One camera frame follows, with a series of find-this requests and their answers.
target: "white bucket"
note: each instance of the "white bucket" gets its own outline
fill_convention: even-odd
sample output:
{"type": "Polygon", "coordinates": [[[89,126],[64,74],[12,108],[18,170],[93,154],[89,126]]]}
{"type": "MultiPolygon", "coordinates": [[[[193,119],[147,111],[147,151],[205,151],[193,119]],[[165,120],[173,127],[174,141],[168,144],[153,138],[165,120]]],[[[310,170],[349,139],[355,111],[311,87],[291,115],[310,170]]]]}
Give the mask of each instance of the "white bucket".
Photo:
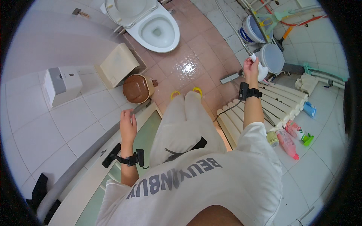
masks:
{"type": "MultiPolygon", "coordinates": [[[[261,31],[258,28],[258,25],[251,15],[246,17],[242,28],[239,29],[239,34],[247,44],[266,43],[261,31]]],[[[270,32],[269,37],[273,37],[273,30],[270,32]]]]}
{"type": "Polygon", "coordinates": [[[284,57],[277,45],[271,43],[265,44],[260,49],[255,50],[254,53],[259,57],[261,65],[269,68],[270,73],[278,74],[282,71],[284,57]]]}

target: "white radiator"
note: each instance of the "white radiator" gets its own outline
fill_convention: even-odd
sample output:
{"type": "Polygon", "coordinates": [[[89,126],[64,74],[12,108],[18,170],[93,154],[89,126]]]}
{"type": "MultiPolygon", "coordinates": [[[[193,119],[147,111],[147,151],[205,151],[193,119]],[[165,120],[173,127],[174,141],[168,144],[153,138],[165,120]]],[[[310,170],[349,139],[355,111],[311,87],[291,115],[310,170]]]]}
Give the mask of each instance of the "white radiator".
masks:
{"type": "MultiPolygon", "coordinates": [[[[285,87],[282,85],[269,83],[269,85],[259,84],[259,91],[262,93],[261,105],[266,114],[273,121],[269,123],[266,118],[264,120],[266,131],[277,131],[282,129],[288,120],[293,120],[295,116],[303,110],[304,103],[308,100],[308,96],[298,90],[285,87]]],[[[239,100],[227,104],[217,111],[217,114],[235,106],[239,100]]],[[[244,126],[244,101],[231,110],[221,114],[217,119],[231,148],[236,148],[237,140],[244,126]]]]}

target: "plastic bottle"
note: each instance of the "plastic bottle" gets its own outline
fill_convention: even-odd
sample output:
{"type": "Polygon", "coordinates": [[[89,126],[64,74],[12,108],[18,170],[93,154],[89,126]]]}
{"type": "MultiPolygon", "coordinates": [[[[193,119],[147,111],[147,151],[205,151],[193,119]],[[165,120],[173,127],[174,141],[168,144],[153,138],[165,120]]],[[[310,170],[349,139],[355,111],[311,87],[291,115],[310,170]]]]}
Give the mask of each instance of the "plastic bottle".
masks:
{"type": "Polygon", "coordinates": [[[284,151],[293,159],[298,160],[299,156],[295,152],[295,143],[292,141],[285,129],[280,129],[276,132],[279,143],[284,148],[284,151]]]}
{"type": "Polygon", "coordinates": [[[311,136],[309,133],[303,132],[302,128],[292,120],[287,122],[285,130],[294,138],[303,141],[304,146],[308,146],[314,138],[314,136],[311,136]]]}

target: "white pants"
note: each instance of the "white pants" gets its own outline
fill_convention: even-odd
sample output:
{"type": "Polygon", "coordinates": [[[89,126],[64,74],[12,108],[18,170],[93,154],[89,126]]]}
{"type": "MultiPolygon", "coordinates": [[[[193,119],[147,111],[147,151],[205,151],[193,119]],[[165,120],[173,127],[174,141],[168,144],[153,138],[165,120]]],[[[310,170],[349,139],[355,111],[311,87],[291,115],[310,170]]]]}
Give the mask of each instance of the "white pants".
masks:
{"type": "Polygon", "coordinates": [[[165,148],[183,153],[189,151],[204,137],[205,148],[211,152],[226,152],[226,147],[211,118],[201,104],[199,93],[190,91],[176,96],[168,105],[157,130],[150,153],[150,167],[163,163],[171,153],[165,148]]]}

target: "yellow slipper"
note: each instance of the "yellow slipper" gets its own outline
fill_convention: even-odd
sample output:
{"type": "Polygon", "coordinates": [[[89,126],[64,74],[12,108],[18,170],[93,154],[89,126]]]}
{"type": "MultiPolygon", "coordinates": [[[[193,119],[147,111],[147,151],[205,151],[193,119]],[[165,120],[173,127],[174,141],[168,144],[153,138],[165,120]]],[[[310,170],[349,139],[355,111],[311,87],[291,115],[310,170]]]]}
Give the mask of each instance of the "yellow slipper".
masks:
{"type": "Polygon", "coordinates": [[[202,91],[201,91],[201,89],[198,88],[198,87],[195,87],[195,88],[192,89],[192,91],[195,91],[195,90],[199,91],[199,92],[200,92],[200,95],[201,95],[201,97],[202,97],[202,91]]]}
{"type": "Polygon", "coordinates": [[[179,95],[181,94],[179,91],[174,91],[174,92],[172,92],[172,93],[171,93],[171,100],[174,99],[174,96],[173,96],[173,95],[174,95],[175,93],[178,93],[179,95]]]}

